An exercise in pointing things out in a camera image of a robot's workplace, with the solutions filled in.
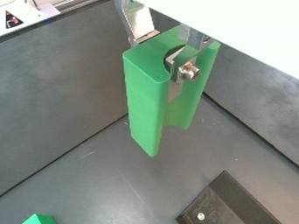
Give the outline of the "gripper left finger 1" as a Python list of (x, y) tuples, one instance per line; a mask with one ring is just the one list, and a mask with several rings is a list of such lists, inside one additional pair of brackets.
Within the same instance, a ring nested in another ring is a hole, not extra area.
[(128, 43), (134, 47), (160, 33), (154, 29), (149, 7), (136, 0), (113, 0), (113, 2), (125, 27)]

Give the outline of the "gripper right finger 1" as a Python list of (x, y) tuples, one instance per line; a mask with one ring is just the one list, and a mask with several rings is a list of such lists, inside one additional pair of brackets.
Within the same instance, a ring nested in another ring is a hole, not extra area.
[(201, 70), (196, 66), (196, 59), (200, 52), (213, 42), (209, 35), (194, 30), (186, 24), (180, 25), (178, 39), (182, 41), (182, 45), (176, 46), (162, 59), (170, 75), (168, 102), (180, 95), (184, 82), (197, 80)]

